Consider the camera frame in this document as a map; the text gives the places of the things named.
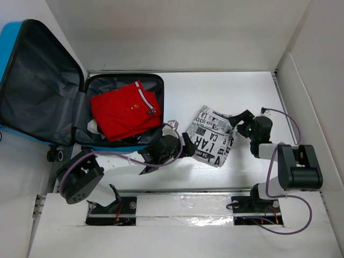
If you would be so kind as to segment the newspaper print garment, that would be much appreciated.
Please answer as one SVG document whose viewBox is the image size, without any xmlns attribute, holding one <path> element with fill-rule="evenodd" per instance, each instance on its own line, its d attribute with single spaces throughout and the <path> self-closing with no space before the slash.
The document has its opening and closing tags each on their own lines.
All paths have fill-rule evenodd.
<svg viewBox="0 0 344 258">
<path fill-rule="evenodd" d="M 236 129 L 229 115 L 219 113 L 204 105 L 187 129 L 190 140 L 197 149 L 194 158 L 213 167 L 222 167 L 232 148 Z"/>
</svg>

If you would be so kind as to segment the red polo shirt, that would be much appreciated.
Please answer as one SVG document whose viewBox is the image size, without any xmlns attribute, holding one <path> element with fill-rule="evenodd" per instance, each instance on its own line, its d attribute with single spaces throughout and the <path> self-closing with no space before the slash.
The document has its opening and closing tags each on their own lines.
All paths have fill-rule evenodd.
<svg viewBox="0 0 344 258">
<path fill-rule="evenodd" d="M 90 100 L 91 113 L 98 122 L 117 122 L 144 132 L 162 125 L 162 110 L 155 93 L 145 90 L 140 80 Z"/>
</svg>

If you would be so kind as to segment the blue hard-shell suitcase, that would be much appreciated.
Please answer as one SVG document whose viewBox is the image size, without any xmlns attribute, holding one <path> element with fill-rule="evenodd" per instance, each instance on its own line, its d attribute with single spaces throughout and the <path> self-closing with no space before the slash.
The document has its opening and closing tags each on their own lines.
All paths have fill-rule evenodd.
<svg viewBox="0 0 344 258">
<path fill-rule="evenodd" d="M 140 81 L 164 106 L 164 81 L 155 74 L 101 73 L 85 78 L 57 37 L 35 19 L 11 21 L 1 30 L 1 126 L 50 145 L 79 144 L 97 151 L 135 152 L 158 141 L 162 128 L 109 141 L 88 131 L 91 98 Z"/>
</svg>

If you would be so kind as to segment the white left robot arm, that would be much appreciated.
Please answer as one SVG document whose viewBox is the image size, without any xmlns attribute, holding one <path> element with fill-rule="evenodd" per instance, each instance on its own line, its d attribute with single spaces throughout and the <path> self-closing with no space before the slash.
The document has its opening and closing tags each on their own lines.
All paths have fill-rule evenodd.
<svg viewBox="0 0 344 258">
<path fill-rule="evenodd" d="M 84 149 L 56 172 L 59 193 L 67 204 L 76 204 L 87 199 L 104 176 L 104 168 L 96 158 L 98 155 L 115 156 L 145 168 L 140 175 L 150 174 L 161 167 L 168 166 L 177 159 L 192 157 L 196 154 L 195 145 L 189 135 L 164 135 L 159 141 L 138 151 L 143 161 L 130 158 L 118 152 L 94 151 Z"/>
</svg>

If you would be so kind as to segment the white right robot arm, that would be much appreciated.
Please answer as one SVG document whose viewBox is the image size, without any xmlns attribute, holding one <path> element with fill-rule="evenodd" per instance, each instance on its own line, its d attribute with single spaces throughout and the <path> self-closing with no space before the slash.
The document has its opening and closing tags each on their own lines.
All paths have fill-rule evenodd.
<svg viewBox="0 0 344 258">
<path fill-rule="evenodd" d="M 274 144 L 270 141 L 273 121 L 264 115 L 255 116 L 249 110 L 228 121 L 237 132 L 250 140 L 250 152 L 258 159 L 269 160 L 267 179 L 254 185 L 248 205 L 261 211 L 268 201 L 285 197 L 292 191 L 319 190 L 323 175 L 312 145 Z"/>
</svg>

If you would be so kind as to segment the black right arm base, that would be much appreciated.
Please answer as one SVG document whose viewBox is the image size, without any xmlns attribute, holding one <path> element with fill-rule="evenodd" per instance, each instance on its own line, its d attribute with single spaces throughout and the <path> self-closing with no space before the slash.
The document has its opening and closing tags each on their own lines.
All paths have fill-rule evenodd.
<svg viewBox="0 0 344 258">
<path fill-rule="evenodd" d="M 249 196 L 232 196 L 226 205 L 233 212 L 234 225 L 283 225 L 278 200 L 259 200 L 253 203 Z"/>
</svg>

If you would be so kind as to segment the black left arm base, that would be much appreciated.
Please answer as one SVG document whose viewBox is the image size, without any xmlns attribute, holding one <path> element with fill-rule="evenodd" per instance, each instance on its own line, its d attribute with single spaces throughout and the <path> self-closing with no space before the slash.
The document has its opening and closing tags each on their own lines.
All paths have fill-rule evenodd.
<svg viewBox="0 0 344 258">
<path fill-rule="evenodd" d="M 89 226 L 135 226 L 137 197 L 115 199 L 108 206 L 88 201 L 85 223 Z"/>
</svg>

